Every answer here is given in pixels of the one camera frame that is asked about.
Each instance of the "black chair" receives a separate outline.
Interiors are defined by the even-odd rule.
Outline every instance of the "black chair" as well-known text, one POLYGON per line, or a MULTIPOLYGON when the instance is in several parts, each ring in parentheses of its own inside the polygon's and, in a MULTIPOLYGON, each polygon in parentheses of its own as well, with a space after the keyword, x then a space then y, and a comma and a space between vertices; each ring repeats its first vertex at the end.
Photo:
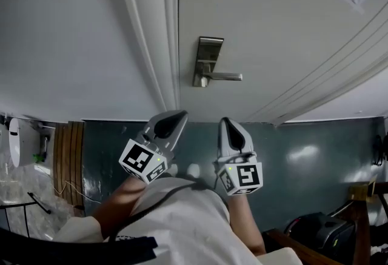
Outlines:
POLYGON ((10 224, 8 222, 8 216, 7 216, 7 209, 8 208, 15 208, 15 207, 23 207, 24 209, 24 221, 25 221, 25 228, 27 229, 27 236, 30 238, 30 232, 28 231, 28 225, 27 225, 27 215, 25 213, 25 207, 31 206, 33 204, 37 204, 42 210, 47 213, 51 214, 51 210, 45 209, 42 204, 34 197, 34 194, 27 193, 29 197, 32 198, 32 202, 30 203, 24 203, 24 204, 10 204, 6 206, 0 206, 0 228, 9 230, 10 231, 10 224))

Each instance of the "white wall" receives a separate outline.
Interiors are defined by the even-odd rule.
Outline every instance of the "white wall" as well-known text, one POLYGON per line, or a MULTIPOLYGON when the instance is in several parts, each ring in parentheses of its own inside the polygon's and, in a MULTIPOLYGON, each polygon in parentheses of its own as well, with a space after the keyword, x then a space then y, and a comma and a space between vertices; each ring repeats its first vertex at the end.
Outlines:
POLYGON ((140 57, 124 0, 0 0, 0 112, 149 119, 140 57))
POLYGON ((291 121, 366 118, 388 115, 388 69, 349 92, 291 121))

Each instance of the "floor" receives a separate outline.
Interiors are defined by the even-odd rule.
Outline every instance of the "floor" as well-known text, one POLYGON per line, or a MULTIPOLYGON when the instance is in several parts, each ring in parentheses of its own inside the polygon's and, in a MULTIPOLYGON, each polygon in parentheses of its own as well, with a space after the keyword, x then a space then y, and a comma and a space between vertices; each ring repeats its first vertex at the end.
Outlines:
MULTIPOLYGON (((127 177, 118 164, 127 141, 143 128, 142 122, 86 122, 83 150, 85 194, 106 199, 127 177)), ((386 165, 372 165, 372 143, 384 136, 382 118, 284 124, 244 124, 250 132, 258 161, 263 163, 264 186, 249 195, 261 230, 283 228, 294 218, 329 213, 347 199, 353 182, 374 175, 385 181, 386 165)), ((181 173, 190 163, 201 166, 201 176, 213 184, 218 125, 188 123, 175 150, 181 173)), ((223 189, 219 184, 217 190, 223 189)), ((97 204, 85 202, 86 214, 97 204)), ((369 204, 370 222, 381 216, 378 201, 369 204)))
MULTIPOLYGON (((43 205, 52 211, 46 214, 38 205, 26 207, 30 236, 42 240, 51 240, 57 231, 73 216, 73 207, 62 198, 54 196, 52 179, 54 132, 45 129, 42 133, 50 135, 47 158, 44 163, 15 168, 9 149, 0 153, 0 204, 19 204, 31 202, 27 192, 32 192, 43 205)), ((7 209, 10 230, 27 236, 23 207, 7 209)), ((0 227, 4 216, 0 216, 0 227)))

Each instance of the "wooden slats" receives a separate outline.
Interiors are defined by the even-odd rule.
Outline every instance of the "wooden slats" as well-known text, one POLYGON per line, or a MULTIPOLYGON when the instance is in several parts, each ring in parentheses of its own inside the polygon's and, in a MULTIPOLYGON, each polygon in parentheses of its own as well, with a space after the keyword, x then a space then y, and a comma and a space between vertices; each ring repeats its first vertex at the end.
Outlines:
POLYGON ((82 137, 84 123, 69 122, 57 124, 54 143, 54 185, 69 204, 83 206, 83 198, 66 181, 71 182, 82 192, 82 137))
MULTIPOLYGON (((78 123, 73 122, 72 123, 72 130, 71 130, 71 140, 70 140, 70 182, 76 186, 75 182, 75 149, 76 149, 76 141, 77 141, 77 128, 78 128, 78 123)), ((72 196, 72 204, 77 203, 77 192, 75 189, 71 186, 71 196, 72 196)))
MULTIPOLYGON (((77 186, 77 190, 83 193, 82 191, 82 139, 84 136, 84 123, 79 122, 77 128, 77 142, 76 142, 76 153, 75 153, 75 183, 77 186)), ((79 206, 83 206, 84 202, 82 199, 82 195, 76 193, 76 204, 79 206)))

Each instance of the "fiducial marker cube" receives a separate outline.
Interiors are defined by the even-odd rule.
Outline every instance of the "fiducial marker cube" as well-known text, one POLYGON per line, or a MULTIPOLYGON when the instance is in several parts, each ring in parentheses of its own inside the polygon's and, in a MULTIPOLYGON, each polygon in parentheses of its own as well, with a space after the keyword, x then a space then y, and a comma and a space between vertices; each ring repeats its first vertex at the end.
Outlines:
POLYGON ((223 164, 217 175, 229 196, 250 194, 263 186, 261 163, 223 164))
POLYGON ((150 184, 167 170, 166 157, 130 139, 119 159, 124 170, 150 184))

